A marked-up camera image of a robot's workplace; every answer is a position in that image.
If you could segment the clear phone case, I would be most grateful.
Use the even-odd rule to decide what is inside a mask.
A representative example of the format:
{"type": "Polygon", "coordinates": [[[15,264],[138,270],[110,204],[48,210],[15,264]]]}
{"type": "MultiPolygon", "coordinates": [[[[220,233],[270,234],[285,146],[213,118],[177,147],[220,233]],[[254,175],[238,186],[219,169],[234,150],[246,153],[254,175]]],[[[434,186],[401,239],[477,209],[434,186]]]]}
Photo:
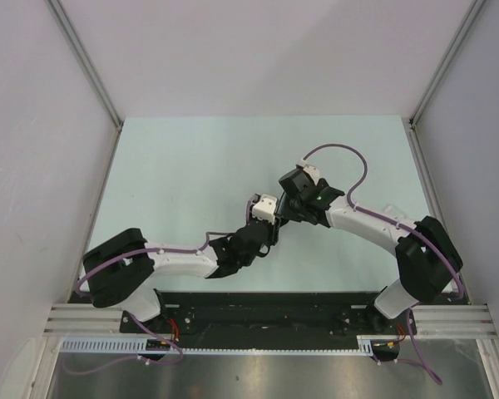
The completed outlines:
{"type": "Polygon", "coordinates": [[[393,204],[387,204],[383,208],[383,212],[392,219],[407,219],[408,215],[393,204]]]}

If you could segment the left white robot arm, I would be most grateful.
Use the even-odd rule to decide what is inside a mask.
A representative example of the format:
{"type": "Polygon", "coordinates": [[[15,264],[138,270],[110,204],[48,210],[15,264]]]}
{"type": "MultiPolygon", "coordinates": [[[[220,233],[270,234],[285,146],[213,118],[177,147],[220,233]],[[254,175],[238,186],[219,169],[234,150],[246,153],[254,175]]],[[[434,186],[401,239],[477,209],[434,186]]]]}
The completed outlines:
{"type": "Polygon", "coordinates": [[[267,256],[279,241],[281,220],[252,219],[234,233],[208,232],[197,249],[175,248],[146,239],[138,228],[129,228],[98,245],[83,257],[85,275],[75,291],[87,296],[96,308],[119,306],[149,332],[167,322],[161,307],[160,276],[226,278],[267,256]]]}

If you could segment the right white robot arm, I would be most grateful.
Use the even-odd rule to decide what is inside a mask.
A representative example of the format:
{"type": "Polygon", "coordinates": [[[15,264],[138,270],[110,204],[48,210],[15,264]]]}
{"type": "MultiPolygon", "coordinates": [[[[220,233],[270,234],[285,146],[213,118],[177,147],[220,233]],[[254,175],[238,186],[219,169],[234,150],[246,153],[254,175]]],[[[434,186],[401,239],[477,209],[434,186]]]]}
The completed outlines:
{"type": "Polygon", "coordinates": [[[432,302],[462,269],[462,258],[438,219],[363,212],[311,165],[296,166],[279,184],[284,191],[281,218],[354,234],[395,257],[398,279],[378,294],[367,312],[368,326],[376,333],[387,333],[397,316],[415,304],[432,302]]]}

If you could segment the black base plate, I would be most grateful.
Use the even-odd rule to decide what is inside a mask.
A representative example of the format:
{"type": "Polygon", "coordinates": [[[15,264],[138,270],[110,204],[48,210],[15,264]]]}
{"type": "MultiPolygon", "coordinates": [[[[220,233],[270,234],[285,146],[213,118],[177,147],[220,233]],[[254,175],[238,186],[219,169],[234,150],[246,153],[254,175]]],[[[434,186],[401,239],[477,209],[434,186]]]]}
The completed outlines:
{"type": "Polygon", "coordinates": [[[416,332],[410,313],[376,315],[374,293],[159,294],[161,314],[134,323],[122,310],[119,333],[177,337],[187,350],[271,353],[375,351],[394,359],[416,332]]]}

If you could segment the right aluminium frame post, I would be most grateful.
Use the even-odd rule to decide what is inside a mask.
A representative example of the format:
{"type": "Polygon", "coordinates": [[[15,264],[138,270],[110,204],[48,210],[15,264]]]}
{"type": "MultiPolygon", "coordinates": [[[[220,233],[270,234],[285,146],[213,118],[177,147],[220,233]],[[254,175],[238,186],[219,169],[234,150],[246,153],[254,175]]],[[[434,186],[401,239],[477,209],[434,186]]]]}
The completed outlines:
{"type": "Polygon", "coordinates": [[[432,78],[420,97],[418,104],[415,106],[413,113],[408,118],[408,123],[412,129],[415,129],[417,124],[422,119],[445,76],[449,73],[449,70],[459,55],[459,52],[462,50],[466,40],[471,34],[475,23],[482,15],[482,12],[488,3],[489,1],[487,0],[474,0],[471,2],[462,21],[458,25],[456,33],[449,42],[446,51],[443,53],[442,59],[438,63],[432,78]]]}

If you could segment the aluminium frame post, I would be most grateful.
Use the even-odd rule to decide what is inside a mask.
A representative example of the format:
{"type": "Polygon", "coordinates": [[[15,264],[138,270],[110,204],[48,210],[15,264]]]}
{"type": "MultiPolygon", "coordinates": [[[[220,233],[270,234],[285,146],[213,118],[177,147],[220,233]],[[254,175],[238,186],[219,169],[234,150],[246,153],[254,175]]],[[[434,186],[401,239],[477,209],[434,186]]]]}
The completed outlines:
{"type": "Polygon", "coordinates": [[[86,80],[91,86],[95,96],[99,100],[105,113],[109,117],[111,123],[116,128],[117,132],[121,132],[123,120],[120,117],[114,102],[112,101],[106,86],[101,79],[101,76],[93,63],[86,46],[83,43],[77,29],[74,27],[72,19],[68,15],[67,10],[59,0],[46,0],[45,4],[49,12],[54,18],[57,26],[62,32],[67,45],[72,51],[72,55],[77,60],[79,67],[82,69],[86,80]]]}
{"type": "Polygon", "coordinates": [[[459,52],[462,50],[466,40],[471,34],[475,23],[482,15],[482,12],[488,3],[489,1],[487,0],[474,0],[471,2],[462,21],[458,25],[456,33],[449,42],[446,51],[443,53],[442,59],[438,63],[432,78],[420,97],[418,104],[415,106],[413,113],[408,118],[408,123],[412,129],[415,129],[417,124],[422,119],[445,76],[449,73],[449,70],[459,55],[459,52]]]}

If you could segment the left aluminium frame post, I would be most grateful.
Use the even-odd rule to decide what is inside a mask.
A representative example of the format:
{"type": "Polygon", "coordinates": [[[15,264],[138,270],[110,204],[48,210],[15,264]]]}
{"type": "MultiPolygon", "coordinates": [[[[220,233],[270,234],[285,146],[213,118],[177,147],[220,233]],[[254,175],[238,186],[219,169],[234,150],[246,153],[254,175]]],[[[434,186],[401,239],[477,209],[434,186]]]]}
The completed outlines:
{"type": "Polygon", "coordinates": [[[114,102],[112,101],[106,86],[101,79],[101,76],[93,63],[86,46],[83,43],[77,29],[74,27],[72,19],[68,15],[67,10],[59,0],[46,0],[45,4],[49,12],[54,18],[57,26],[62,32],[67,45],[72,51],[72,55],[77,60],[79,67],[82,69],[86,80],[91,86],[95,96],[99,100],[105,113],[109,117],[111,123],[116,128],[117,132],[121,132],[123,120],[120,117],[114,102]]]}

